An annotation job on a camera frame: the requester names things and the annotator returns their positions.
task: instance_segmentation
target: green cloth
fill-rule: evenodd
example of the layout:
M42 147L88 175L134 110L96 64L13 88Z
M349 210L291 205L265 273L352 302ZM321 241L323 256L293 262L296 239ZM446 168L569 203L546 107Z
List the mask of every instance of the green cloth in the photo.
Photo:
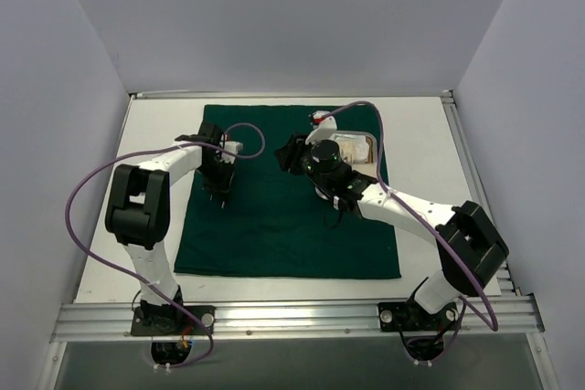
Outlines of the green cloth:
M302 175L281 171L274 150L294 132L309 132L309 114L335 107L207 105L204 118L227 129L246 121L266 136L265 153L237 160L224 209L209 201L197 175L191 188L176 273L236 277L395 279L400 277L394 227L336 211L320 199ZM376 116L355 107L335 116L340 130L371 132ZM242 154L259 150L258 134L246 127L229 137L243 142Z

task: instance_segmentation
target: robotic arm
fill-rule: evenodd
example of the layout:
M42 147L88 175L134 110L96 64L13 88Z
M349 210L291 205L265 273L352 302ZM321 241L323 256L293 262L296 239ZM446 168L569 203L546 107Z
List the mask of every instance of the robotic arm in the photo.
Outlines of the robotic arm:
M355 171L341 160L339 145L330 140L337 129L335 118L324 115L324 111L313 114L314 130L308 135L293 135L275 152L281 169L306 175L336 210L391 224L436 245L435 237L391 196L398 195L441 234L485 288L509 253L485 211L471 201L457 207L392 188L386 193L376 178ZM478 295L453 258L442 246L438 250L442 269L425 279L410 298L430 315L462 294Z
M242 144L227 142L223 131L203 121L197 135L182 135L173 145L205 142L237 153ZM164 238L170 225L170 188L191 171L203 175L203 186L223 205L229 199L234 157L201 146L185 146L137 165L121 164L113 173L106 210L106 228L124 245L137 274L156 284L167 297L182 304L165 252ZM161 327L181 325L183 314L147 285L141 284L143 320Z

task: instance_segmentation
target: dark green mat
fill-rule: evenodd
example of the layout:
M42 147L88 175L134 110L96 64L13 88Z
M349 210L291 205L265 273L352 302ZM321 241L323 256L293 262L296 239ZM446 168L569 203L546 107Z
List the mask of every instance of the dark green mat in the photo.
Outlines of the dark green mat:
M309 132L308 115L335 107L207 105L204 117L224 130L240 121L264 131L266 152L239 160L225 209L210 202L196 176L187 206L175 272L237 276L334 279L400 277L394 228L344 215L336 229L336 211L317 197L304 176L281 172L274 150L294 132ZM337 116L340 130L379 129L374 112L356 107ZM244 154L258 151L258 134L249 128L230 133L244 143Z

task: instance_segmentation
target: bolt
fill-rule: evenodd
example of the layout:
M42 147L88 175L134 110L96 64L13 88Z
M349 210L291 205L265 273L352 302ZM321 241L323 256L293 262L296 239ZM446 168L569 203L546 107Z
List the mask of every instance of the bolt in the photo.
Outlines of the bolt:
M203 316L201 317L201 322L203 323L203 325L206 328L210 328L211 325L213 324L213 321L215 319L213 318L213 315L207 313L207 314L203 314Z
M445 312L445 317L447 317L447 320L449 321L455 321L457 320L457 312L454 310L447 310L447 312Z
M392 312L389 310L383 310L380 313L380 320L383 323L390 323L392 321Z

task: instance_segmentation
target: gray wall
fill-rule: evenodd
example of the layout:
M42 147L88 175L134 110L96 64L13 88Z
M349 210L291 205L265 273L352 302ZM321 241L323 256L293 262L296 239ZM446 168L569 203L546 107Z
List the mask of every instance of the gray wall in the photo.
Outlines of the gray wall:
M30 390L82 261L65 200L114 153L127 95L77 0L0 0L0 11L0 388ZM74 207L86 242L104 184Z
M585 387L585 0L505 0L456 99L562 388Z
M502 0L80 0L130 91L437 94Z

